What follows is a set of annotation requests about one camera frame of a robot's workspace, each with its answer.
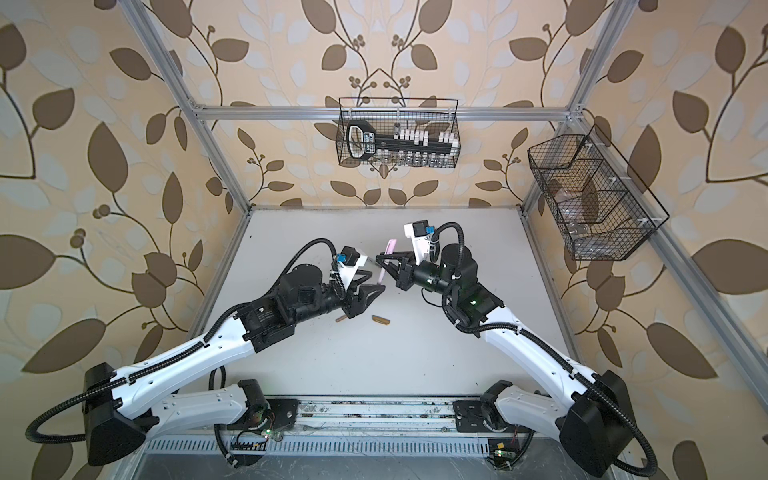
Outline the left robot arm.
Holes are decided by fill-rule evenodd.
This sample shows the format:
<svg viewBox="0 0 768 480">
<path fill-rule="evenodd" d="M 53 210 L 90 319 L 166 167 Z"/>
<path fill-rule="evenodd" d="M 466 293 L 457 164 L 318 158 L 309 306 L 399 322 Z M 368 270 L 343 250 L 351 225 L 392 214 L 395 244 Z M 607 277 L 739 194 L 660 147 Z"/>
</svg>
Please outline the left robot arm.
<svg viewBox="0 0 768 480">
<path fill-rule="evenodd" d="M 385 288 L 360 279 L 344 283 L 301 264 L 273 290 L 226 315 L 221 324 L 163 354 L 113 368 L 103 362 L 85 374 L 83 406 L 87 462 L 103 466 L 174 430 L 246 424 L 267 408 L 257 381 L 241 380 L 208 392 L 181 393 L 187 384 L 292 336 L 299 323 L 340 309 L 353 318 Z"/>
</svg>

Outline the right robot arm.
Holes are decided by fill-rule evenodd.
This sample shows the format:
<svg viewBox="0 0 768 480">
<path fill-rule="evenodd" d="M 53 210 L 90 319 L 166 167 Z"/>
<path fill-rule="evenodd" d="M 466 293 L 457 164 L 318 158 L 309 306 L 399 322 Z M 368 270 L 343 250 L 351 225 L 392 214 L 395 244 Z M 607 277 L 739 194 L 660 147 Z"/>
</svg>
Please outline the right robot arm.
<svg viewBox="0 0 768 480">
<path fill-rule="evenodd" d="M 418 286 L 440 297 L 440 308 L 458 331 L 485 340 L 509 356 L 542 388 L 526 391 L 499 380 L 482 396 L 490 430 L 523 426 L 558 441 L 582 470 L 599 477 L 610 468 L 640 476 L 652 465 L 623 460 L 637 439 L 637 425 L 625 382 L 614 372 L 599 374 L 533 333 L 478 279 L 478 265 L 457 243 L 440 256 L 381 253 L 376 262 L 399 289 Z"/>
</svg>

